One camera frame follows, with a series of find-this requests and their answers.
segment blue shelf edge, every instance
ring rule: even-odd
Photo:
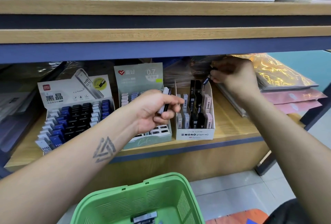
[[[325,50],[331,36],[182,41],[0,44],[0,63]]]
[[[169,150],[163,150],[163,151],[146,152],[146,153],[139,153],[139,154],[133,154],[133,155],[126,155],[126,156],[117,156],[110,162],[110,164],[118,163],[118,162],[125,162],[125,161],[133,161],[133,160],[138,160],[138,159],[154,158],[154,157],[160,157],[160,156],[165,156],[165,155],[175,155],[175,154],[180,154],[180,153],[184,153],[184,152],[200,151],[200,150],[212,149],[212,148],[218,148],[218,147],[235,146],[235,145],[260,142],[260,141],[263,141],[263,138],[261,136],[252,137],[252,138],[242,138],[242,139],[238,139],[238,140],[229,140],[229,141],[223,141],[223,142],[207,143],[207,144],[202,144],[202,145],[196,145],[196,146],[191,146],[191,147],[181,147],[181,148],[175,148],[175,149],[169,149]]]

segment person's left hand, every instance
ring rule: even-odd
[[[158,90],[149,90],[125,107],[135,112],[137,132],[140,134],[149,132],[156,126],[167,125],[169,119],[173,118],[175,113],[180,111],[179,104],[183,103],[184,99],[180,97],[162,94]],[[169,104],[168,110],[160,115],[157,111],[164,104]]]

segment yellow-green circle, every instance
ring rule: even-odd
[[[93,80],[93,86],[98,91],[102,91],[107,87],[107,82],[104,78],[96,78],[95,80]]]

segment orange mat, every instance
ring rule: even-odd
[[[260,209],[250,209],[208,220],[206,224],[263,224],[268,215]]]

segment tile floor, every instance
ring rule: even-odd
[[[309,132],[331,148],[331,110]],[[205,220],[258,208],[267,214],[283,202],[295,198],[279,165],[276,163],[265,175],[254,171],[230,174],[191,182]],[[58,224],[69,224],[76,206],[72,206]]]

